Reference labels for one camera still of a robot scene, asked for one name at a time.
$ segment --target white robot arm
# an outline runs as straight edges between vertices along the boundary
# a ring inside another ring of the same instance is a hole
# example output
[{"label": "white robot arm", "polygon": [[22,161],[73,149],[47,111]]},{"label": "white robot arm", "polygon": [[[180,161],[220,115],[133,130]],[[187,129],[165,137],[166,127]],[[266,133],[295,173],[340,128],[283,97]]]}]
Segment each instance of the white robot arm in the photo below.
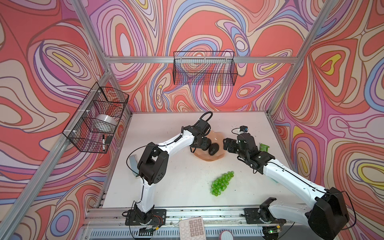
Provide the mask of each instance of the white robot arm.
[{"label": "white robot arm", "polygon": [[147,144],[137,164],[139,176],[143,179],[142,198],[134,206],[135,219],[138,222],[146,224],[153,216],[156,183],[166,173],[168,158],[187,146],[190,146],[191,152],[194,152],[192,148],[200,148],[204,151],[210,148],[211,140],[206,135],[210,132],[208,120],[211,119],[212,115],[212,112],[204,113],[193,126],[182,127],[180,134],[165,142]]},{"label": "white robot arm", "polygon": [[270,197],[260,205],[260,219],[264,222],[279,218],[291,220],[310,227],[323,239],[334,239],[349,221],[342,193],[303,178],[271,154],[259,151],[254,138],[247,132],[248,127],[239,129],[237,139],[223,140],[224,150],[236,153],[238,160],[279,182],[305,203],[273,203],[276,198]]}]

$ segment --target psychedelic wallpaper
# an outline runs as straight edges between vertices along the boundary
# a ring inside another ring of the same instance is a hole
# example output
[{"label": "psychedelic wallpaper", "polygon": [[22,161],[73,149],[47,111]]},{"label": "psychedelic wallpaper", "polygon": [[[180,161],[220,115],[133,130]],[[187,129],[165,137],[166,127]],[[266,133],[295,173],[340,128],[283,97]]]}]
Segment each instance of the psychedelic wallpaper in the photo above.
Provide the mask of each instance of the psychedelic wallpaper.
[{"label": "psychedelic wallpaper", "polygon": [[264,111],[290,65],[243,65],[243,75],[239,73],[234,86],[175,86],[173,64],[116,63],[112,70],[121,89],[131,96],[128,104],[133,112]]},{"label": "psychedelic wallpaper", "polygon": [[[232,50],[296,56],[322,0],[110,0],[85,2],[109,56]],[[111,65],[132,111],[264,111],[289,65],[239,63],[235,86],[174,86],[173,64]]]},{"label": "psychedelic wallpaper", "polygon": [[[69,1],[0,1],[0,221],[103,73]],[[108,154],[68,147],[13,239],[73,238],[126,120]]]},{"label": "psychedelic wallpaper", "polygon": [[383,37],[383,1],[339,1],[273,112],[298,172],[349,193],[338,239],[384,239]]}]

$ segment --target wire basket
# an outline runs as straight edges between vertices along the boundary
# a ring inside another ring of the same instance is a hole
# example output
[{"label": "wire basket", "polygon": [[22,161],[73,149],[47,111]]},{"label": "wire basket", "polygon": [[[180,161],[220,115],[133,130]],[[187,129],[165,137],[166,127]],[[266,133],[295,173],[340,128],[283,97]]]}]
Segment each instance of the wire basket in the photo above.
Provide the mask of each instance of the wire basket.
[{"label": "wire basket", "polygon": [[81,152],[106,153],[128,99],[116,88],[99,86],[67,138]]},{"label": "wire basket", "polygon": [[175,51],[175,85],[235,85],[237,68],[233,51]]}]

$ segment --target green package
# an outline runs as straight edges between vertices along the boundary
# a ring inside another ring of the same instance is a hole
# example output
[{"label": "green package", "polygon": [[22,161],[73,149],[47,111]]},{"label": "green package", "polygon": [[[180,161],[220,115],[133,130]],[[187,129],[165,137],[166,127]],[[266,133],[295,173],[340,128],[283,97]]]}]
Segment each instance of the green package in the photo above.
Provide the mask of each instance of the green package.
[{"label": "green package", "polygon": [[268,152],[269,146],[260,143],[260,151]]}]

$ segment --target white tabletop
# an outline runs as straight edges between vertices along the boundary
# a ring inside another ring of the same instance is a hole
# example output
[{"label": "white tabletop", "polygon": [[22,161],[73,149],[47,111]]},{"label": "white tabletop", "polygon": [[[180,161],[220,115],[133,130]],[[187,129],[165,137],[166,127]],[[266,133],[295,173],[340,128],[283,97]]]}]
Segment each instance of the white tabletop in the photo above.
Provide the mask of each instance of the white tabletop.
[{"label": "white tabletop", "polygon": [[[141,178],[135,178],[126,166],[127,156],[149,142],[161,143],[180,133],[181,126],[193,125],[202,113],[140,113],[133,114],[111,184],[103,204],[106,207],[131,207],[141,196]],[[288,167],[280,145],[264,112],[214,113],[209,120],[215,132],[236,139],[231,130],[242,125],[259,143],[270,146],[268,152]],[[145,148],[134,155],[139,161]],[[227,189],[218,197],[210,194],[212,181],[227,171],[234,171]],[[164,178],[156,184],[156,207],[233,206],[261,204],[269,197],[286,203],[302,203],[284,186],[236,159],[226,155],[213,162],[194,156],[189,147],[169,158]]]}]

